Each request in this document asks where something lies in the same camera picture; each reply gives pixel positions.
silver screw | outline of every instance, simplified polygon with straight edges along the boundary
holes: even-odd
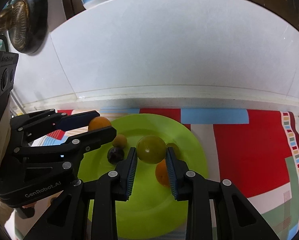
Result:
[[[196,174],[195,174],[195,172],[193,172],[193,171],[187,171],[187,172],[186,172],[186,175],[187,175],[188,177],[194,177]]]
[[[72,164],[70,162],[64,162],[62,167],[64,170],[68,170],[70,167],[72,167]]]
[[[72,140],[72,144],[79,144],[80,143],[80,140],[79,139],[74,139]]]
[[[232,182],[229,179],[225,179],[225,180],[223,180],[223,184],[225,186],[230,186],[230,185],[232,185]]]
[[[110,177],[116,177],[117,174],[118,174],[117,171],[110,171],[110,172],[109,172],[109,176],[110,176]]]
[[[72,181],[72,185],[73,186],[78,186],[78,185],[81,185],[81,180],[80,179],[75,179]]]

striped pattern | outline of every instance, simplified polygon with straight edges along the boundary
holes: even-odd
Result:
[[[281,112],[281,116],[282,116],[282,126],[284,128],[288,144],[291,148],[292,156],[293,156],[295,166],[296,166],[296,171],[298,174],[298,181],[299,181],[299,146],[297,145],[297,142],[296,142],[295,133],[291,128],[290,113],[289,112]]]

white wall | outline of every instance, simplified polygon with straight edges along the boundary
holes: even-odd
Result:
[[[15,89],[29,108],[297,112],[299,32],[246,0],[110,0],[52,31],[37,55],[20,55]]]

beige sleeve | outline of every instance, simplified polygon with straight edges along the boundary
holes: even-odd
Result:
[[[8,105],[3,113],[3,116],[0,121],[0,165],[2,159],[5,155],[5,151],[8,146],[8,142],[11,135],[11,127],[10,127],[10,107],[9,107],[10,100]],[[4,226],[5,222],[11,216],[13,208],[8,207],[7,205],[3,204],[0,201],[0,224]]]

